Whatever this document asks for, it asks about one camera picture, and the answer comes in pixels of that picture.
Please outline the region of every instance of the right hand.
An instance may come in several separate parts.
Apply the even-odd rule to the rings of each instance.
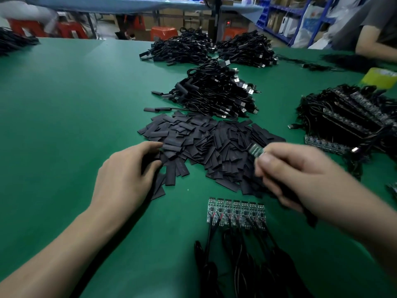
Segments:
[[[368,212],[380,199],[319,149],[289,143],[271,143],[255,160],[255,175],[281,204],[302,212],[301,205],[284,197],[278,180],[293,190],[317,217],[347,227],[355,216]]]

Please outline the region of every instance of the small circuit board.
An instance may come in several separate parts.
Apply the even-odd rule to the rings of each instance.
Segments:
[[[207,223],[211,221],[211,217],[213,225],[220,218],[219,225],[227,226],[230,219],[232,225],[235,226],[238,222],[241,227],[250,229],[251,225],[248,222],[248,218],[251,222],[266,220],[265,206],[255,202],[210,197],[208,199]]]

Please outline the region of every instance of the stool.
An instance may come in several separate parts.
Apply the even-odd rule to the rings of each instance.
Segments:
[[[178,31],[173,27],[152,27],[150,31],[150,38],[153,42],[158,41],[159,39],[168,40],[173,36],[177,36]]]
[[[85,33],[82,25],[80,25],[80,23],[77,22],[58,23],[57,26],[62,38],[75,38],[72,33],[72,31],[75,31],[79,38],[88,39],[88,36]]]
[[[225,27],[223,40],[224,41],[230,40],[231,38],[234,38],[236,35],[243,34],[245,32],[248,32],[248,29],[237,28],[237,27]]]
[[[13,32],[22,36],[26,36],[25,31],[23,30],[25,28],[31,34],[39,38],[48,37],[48,34],[46,34],[43,30],[43,26],[37,21],[8,19],[8,23],[10,24],[10,28]]]

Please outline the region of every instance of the pile of black cables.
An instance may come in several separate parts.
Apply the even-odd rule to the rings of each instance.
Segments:
[[[217,43],[219,58],[253,67],[267,67],[277,64],[270,40],[257,30],[236,35],[234,38]]]
[[[176,63],[201,64],[207,61],[212,52],[211,39],[201,28],[181,28],[181,35],[174,36],[168,40],[159,40],[152,44],[151,49],[139,55],[141,60],[166,61],[169,65]]]
[[[21,36],[11,29],[0,27],[0,56],[37,44],[39,44],[39,41],[35,36]]]
[[[210,230],[206,250],[203,251],[200,242],[195,243],[196,264],[200,272],[200,297],[223,297],[218,286],[218,270],[214,262],[208,261],[209,243],[214,236],[219,222],[210,220]],[[232,224],[228,219],[226,229],[222,230],[222,245],[232,265],[233,286],[236,298],[311,298],[313,295],[306,288],[300,278],[293,260],[275,242],[264,220],[249,216],[246,221],[250,226],[245,230],[239,219]],[[254,257],[249,253],[246,239],[253,245],[260,246],[261,257]]]
[[[397,155],[397,101],[383,93],[375,86],[340,85],[310,94],[297,108],[301,125],[290,128],[303,128],[306,144],[343,155],[350,173],[360,179],[362,163],[373,151],[392,159]]]
[[[201,66],[187,70],[187,78],[175,85],[168,94],[153,94],[182,105],[186,110],[203,115],[216,115],[237,120],[258,112],[253,93],[260,93],[256,85],[245,83],[237,69],[230,69],[228,61],[209,59]]]

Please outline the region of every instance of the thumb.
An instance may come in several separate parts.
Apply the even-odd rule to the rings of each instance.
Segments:
[[[302,178],[302,173],[283,160],[280,160],[270,153],[263,153],[257,160],[258,166],[271,178],[294,189]]]
[[[144,178],[145,181],[152,183],[154,174],[156,173],[156,170],[161,167],[161,165],[163,165],[163,163],[160,160],[150,162],[143,172],[142,178]]]

